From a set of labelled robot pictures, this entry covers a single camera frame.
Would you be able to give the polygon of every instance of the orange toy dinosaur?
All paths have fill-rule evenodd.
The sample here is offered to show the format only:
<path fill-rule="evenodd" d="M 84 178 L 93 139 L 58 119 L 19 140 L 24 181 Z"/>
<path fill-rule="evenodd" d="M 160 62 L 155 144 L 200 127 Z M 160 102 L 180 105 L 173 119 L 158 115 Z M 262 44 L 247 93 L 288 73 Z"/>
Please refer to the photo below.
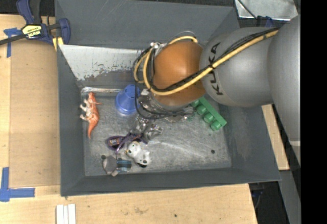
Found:
<path fill-rule="evenodd" d="M 89 122 L 87 135 L 88 135 L 88 138 L 90 139 L 91 132 L 95 128 L 95 126 L 98 124 L 98 121 L 100 119 L 97 104 L 102 104 L 102 103 L 97 103 L 95 94 L 93 92 L 90 92 L 88 94 L 88 99 L 87 100 L 84 99 L 84 102 L 86 104 L 86 107 L 84 107 L 83 105 L 80 105 L 80 108 L 84 112 L 86 112 L 86 114 L 85 114 L 85 117 L 83 116 L 83 114 L 81 114 L 80 118 L 83 120 L 87 120 Z"/>

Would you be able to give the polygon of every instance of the toy figure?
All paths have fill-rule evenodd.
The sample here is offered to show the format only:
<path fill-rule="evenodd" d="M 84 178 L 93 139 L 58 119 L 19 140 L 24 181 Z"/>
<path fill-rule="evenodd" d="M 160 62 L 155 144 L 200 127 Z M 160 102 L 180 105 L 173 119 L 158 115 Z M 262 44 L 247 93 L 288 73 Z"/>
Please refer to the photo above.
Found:
<path fill-rule="evenodd" d="M 124 147 L 125 143 L 131 142 L 131 141 L 137 141 L 137 142 L 144 142 L 143 140 L 143 134 L 131 134 L 128 133 L 126 136 L 111 136 L 106 140 L 106 143 L 109 147 L 109 149 L 114 150 L 116 154 L 118 154 L 119 150 Z"/>
<path fill-rule="evenodd" d="M 133 158 L 134 161 L 141 167 L 145 168 L 151 162 L 150 152 L 142 149 L 141 144 L 137 141 L 131 142 L 125 151 L 128 157 Z"/>
<path fill-rule="evenodd" d="M 80 105 L 80 108 L 84 112 L 86 112 L 86 114 L 85 114 L 85 117 L 83 116 L 83 114 L 81 114 L 80 118 L 83 120 L 87 120 L 89 122 L 87 135 L 88 135 L 88 138 L 90 139 L 91 132 L 95 128 L 95 126 L 98 124 L 98 121 L 100 119 L 97 104 L 102 104 L 102 103 L 97 103 L 95 94 L 93 92 L 90 92 L 88 94 L 88 99 L 87 100 L 84 99 L 84 102 L 86 103 L 86 107 L 84 107 L 83 105 Z"/>
<path fill-rule="evenodd" d="M 106 157 L 101 156 L 102 166 L 105 172 L 109 175 L 116 176 L 121 172 L 128 172 L 132 167 L 132 163 L 127 160 L 123 160 L 120 154 L 117 154 L 116 158 L 114 156 Z"/>

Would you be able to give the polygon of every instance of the yellow label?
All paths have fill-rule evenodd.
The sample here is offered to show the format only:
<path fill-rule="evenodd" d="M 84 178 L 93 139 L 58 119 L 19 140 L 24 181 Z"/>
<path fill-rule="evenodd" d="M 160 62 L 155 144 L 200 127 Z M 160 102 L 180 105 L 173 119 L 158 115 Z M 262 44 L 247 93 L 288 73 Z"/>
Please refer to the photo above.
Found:
<path fill-rule="evenodd" d="M 22 33 L 27 35 L 29 38 L 41 34 L 41 26 L 26 26 L 22 29 Z"/>

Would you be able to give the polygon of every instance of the green toy block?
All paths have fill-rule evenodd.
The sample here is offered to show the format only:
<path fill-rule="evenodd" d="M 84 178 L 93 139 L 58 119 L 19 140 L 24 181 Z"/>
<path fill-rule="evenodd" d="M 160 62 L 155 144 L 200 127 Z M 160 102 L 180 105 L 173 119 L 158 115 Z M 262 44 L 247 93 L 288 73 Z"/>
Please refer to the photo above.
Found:
<path fill-rule="evenodd" d="M 199 115 L 203 115 L 203 120 L 210 124 L 213 131 L 220 129 L 227 124 L 226 120 L 215 110 L 214 107 L 204 98 L 201 97 L 191 103 Z"/>

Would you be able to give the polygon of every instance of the blue cup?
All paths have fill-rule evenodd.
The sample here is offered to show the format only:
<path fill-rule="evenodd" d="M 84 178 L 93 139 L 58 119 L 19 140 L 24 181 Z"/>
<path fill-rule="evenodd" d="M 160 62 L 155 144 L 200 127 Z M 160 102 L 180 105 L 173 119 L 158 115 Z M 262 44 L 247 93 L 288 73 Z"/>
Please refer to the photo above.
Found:
<path fill-rule="evenodd" d="M 137 88 L 137 95 L 140 94 L 139 88 Z M 115 100 L 114 105 L 116 109 L 126 115 L 132 114 L 136 111 L 135 107 L 135 85 L 130 84 L 125 87 L 124 90 L 121 90 Z"/>

